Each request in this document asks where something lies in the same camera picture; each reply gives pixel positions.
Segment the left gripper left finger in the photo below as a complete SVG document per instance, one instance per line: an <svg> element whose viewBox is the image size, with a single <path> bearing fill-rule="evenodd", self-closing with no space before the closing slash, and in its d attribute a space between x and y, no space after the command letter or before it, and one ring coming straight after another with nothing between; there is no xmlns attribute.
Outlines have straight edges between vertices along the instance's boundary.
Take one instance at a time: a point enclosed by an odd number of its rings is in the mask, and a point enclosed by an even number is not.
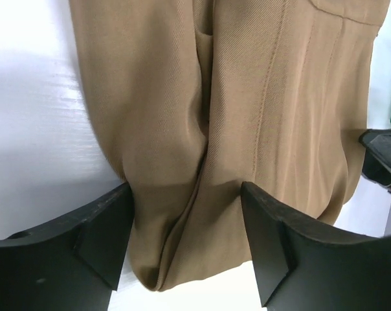
<svg viewBox="0 0 391 311"><path fill-rule="evenodd" d="M134 219L124 183L0 240L0 310L107 310Z"/></svg>

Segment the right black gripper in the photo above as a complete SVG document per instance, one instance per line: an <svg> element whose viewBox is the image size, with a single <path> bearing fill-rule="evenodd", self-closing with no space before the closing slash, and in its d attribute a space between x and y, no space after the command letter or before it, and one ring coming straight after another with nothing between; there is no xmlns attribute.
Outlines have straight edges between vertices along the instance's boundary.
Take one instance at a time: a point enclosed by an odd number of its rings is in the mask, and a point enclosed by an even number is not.
<svg viewBox="0 0 391 311"><path fill-rule="evenodd" d="M391 129L366 130L359 142L366 149L362 175L391 193Z"/></svg>

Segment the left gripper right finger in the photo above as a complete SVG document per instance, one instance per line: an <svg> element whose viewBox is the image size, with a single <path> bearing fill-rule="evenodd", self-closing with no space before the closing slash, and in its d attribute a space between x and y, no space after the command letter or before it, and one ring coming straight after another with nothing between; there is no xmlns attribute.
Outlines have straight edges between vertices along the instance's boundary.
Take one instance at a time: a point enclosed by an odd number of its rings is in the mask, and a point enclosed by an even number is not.
<svg viewBox="0 0 391 311"><path fill-rule="evenodd" d="M391 310L391 235L322 223L251 182L241 204L261 305L268 310Z"/></svg>

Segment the tan brown skirt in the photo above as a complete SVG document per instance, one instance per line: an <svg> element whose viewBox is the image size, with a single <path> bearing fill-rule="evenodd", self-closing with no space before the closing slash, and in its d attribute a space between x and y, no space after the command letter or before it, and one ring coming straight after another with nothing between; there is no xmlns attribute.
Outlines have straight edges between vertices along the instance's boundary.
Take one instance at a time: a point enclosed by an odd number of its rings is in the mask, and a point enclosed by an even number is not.
<svg viewBox="0 0 391 311"><path fill-rule="evenodd" d="M364 161L388 1L71 1L89 118L135 201L129 261L165 291L251 259L251 181L334 224Z"/></svg>

